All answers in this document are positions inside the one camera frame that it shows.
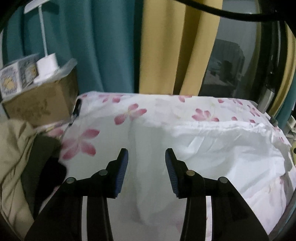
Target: teal curtain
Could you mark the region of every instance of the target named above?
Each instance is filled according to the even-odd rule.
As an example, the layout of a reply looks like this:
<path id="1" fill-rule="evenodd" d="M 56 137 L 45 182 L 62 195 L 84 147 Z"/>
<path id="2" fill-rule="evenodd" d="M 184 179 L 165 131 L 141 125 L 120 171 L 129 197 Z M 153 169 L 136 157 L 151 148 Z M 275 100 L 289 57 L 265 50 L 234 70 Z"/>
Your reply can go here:
<path id="1" fill-rule="evenodd" d="M 291 115 L 292 108 L 294 106 L 296 100 L 296 74 L 294 73 L 294 77 L 290 86 L 290 89 L 287 93 L 287 96 L 276 114 L 276 119 L 278 121 L 278 127 L 283 129 Z"/>
<path id="2" fill-rule="evenodd" d="M 77 59 L 80 93 L 137 92 L 142 3 L 136 1 L 52 0 L 42 6 L 48 53 L 56 53 L 60 66 Z M 22 7 L 4 29 L 3 61 L 33 53 L 44 56 L 38 9 L 24 15 Z"/>

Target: brown box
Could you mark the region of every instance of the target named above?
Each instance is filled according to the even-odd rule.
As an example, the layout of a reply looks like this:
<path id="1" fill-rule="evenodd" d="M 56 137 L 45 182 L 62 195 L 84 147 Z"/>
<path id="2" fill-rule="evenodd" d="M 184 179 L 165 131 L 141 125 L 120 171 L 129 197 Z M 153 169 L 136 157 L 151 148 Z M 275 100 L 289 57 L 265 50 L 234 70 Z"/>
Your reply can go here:
<path id="1" fill-rule="evenodd" d="M 2 104 L 9 118 L 26 120 L 36 127 L 70 118 L 77 95 L 74 68 L 67 76 L 35 86 Z"/>

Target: patterned box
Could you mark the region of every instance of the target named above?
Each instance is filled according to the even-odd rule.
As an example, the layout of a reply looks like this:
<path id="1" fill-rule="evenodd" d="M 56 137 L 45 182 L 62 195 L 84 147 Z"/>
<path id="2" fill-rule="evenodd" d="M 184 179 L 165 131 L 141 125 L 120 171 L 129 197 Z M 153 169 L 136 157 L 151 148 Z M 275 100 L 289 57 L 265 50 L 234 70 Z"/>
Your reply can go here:
<path id="1" fill-rule="evenodd" d="M 9 63 L 0 70 L 0 90 L 2 98 L 17 94 L 33 82 L 38 75 L 36 62 L 38 54 L 29 55 Z"/>

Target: bed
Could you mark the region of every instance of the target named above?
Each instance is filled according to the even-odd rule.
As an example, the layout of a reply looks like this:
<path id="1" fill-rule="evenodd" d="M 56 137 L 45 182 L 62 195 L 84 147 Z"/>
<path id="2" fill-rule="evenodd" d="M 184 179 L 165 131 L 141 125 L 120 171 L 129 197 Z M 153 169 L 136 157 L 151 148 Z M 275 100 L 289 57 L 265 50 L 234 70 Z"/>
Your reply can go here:
<path id="1" fill-rule="evenodd" d="M 168 147 L 201 175 L 230 179 L 271 239 L 287 221 L 296 187 L 290 144 L 250 101 L 99 92 L 79 98 L 79 118 L 67 130 L 66 124 L 48 135 L 62 136 L 59 162 L 67 168 L 66 178 L 90 177 L 116 159 L 121 148 L 129 150 L 122 192 L 108 199 L 114 240 L 179 240 L 186 201 L 172 192 L 161 154 Z M 238 148 L 228 150 L 225 143 Z M 82 236 L 86 240 L 85 218 Z M 210 198 L 206 240 L 211 240 Z"/>

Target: silver screw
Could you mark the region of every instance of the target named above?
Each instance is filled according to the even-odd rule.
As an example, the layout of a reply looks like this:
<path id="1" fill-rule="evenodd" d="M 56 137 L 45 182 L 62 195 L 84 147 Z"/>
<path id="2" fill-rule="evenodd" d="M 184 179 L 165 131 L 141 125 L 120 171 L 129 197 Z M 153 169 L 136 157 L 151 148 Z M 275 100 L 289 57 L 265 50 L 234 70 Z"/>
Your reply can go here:
<path id="1" fill-rule="evenodd" d="M 75 182 L 75 178 L 73 178 L 73 177 L 69 177 L 69 178 L 66 179 L 66 182 L 67 182 L 68 184 L 71 184 L 71 183 Z"/>
<path id="2" fill-rule="evenodd" d="M 108 171 L 105 170 L 105 169 L 99 171 L 99 175 L 100 175 L 100 176 L 105 176 L 105 175 L 107 175 L 107 174 L 108 174 Z"/>
<path id="3" fill-rule="evenodd" d="M 227 183 L 228 182 L 228 179 L 226 177 L 220 177 L 220 182 L 222 183 Z"/>
<path id="4" fill-rule="evenodd" d="M 187 176 L 194 176 L 194 175 L 195 175 L 195 171 L 187 170 L 187 171 L 186 171 L 186 175 L 187 175 Z"/>

